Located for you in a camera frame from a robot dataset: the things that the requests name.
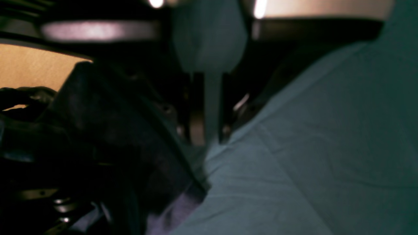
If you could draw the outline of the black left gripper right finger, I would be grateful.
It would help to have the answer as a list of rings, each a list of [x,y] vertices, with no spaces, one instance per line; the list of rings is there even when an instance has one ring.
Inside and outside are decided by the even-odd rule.
[[[394,0],[240,0],[246,33],[239,63],[223,74],[219,142],[324,55],[375,40]]]

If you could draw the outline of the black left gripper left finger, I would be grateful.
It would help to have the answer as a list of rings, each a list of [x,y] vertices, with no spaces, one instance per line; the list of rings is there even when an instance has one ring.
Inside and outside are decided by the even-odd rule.
[[[183,0],[60,0],[39,19],[47,41],[123,68],[174,123],[179,137],[206,143],[204,74],[182,68],[172,43]]]

